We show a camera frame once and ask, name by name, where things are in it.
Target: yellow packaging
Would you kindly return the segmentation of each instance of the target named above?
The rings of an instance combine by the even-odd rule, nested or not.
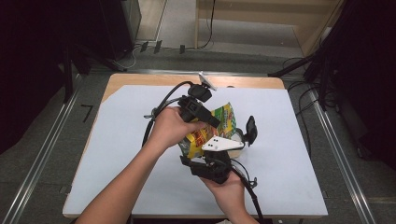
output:
[[[233,114],[233,107],[230,103],[211,111],[212,116],[220,121],[219,127],[213,128],[206,125],[203,129],[189,133],[178,144],[184,156],[189,159],[204,155],[202,145],[205,144],[213,135],[230,139],[235,133],[236,121]]]

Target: finger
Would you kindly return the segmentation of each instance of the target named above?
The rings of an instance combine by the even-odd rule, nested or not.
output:
[[[167,106],[166,108],[164,108],[163,110],[173,110],[176,111],[177,113],[180,112],[180,107],[179,106]]]
[[[187,123],[187,126],[189,127],[190,133],[203,129],[206,126],[206,123],[201,122],[201,121],[196,121],[196,122],[190,122]]]

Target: forearm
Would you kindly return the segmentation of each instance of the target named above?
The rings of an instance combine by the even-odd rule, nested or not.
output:
[[[77,223],[124,224],[161,154],[157,148],[145,145],[87,206]]]

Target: wrist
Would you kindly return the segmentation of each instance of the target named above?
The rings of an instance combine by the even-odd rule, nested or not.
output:
[[[151,140],[148,140],[145,145],[142,147],[142,151],[147,151],[150,154],[152,154],[153,157],[155,158],[160,158],[161,155],[165,152],[167,147],[165,147],[163,144],[159,144],[156,142],[153,142]]]
[[[253,223],[258,223],[254,217],[252,217],[248,212],[242,212],[242,213],[235,213],[230,216],[227,216],[228,219],[233,224],[253,224]]]

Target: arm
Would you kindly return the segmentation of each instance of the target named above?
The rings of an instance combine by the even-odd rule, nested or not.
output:
[[[76,223],[124,224],[151,170],[165,150],[180,142],[187,133],[204,127],[205,124],[202,122],[184,122],[179,115],[178,108],[166,107],[156,118],[147,143],[92,200]]]
[[[230,172],[230,176],[223,184],[201,178],[216,199],[216,203],[233,224],[258,223],[245,207],[245,187],[238,175]]]

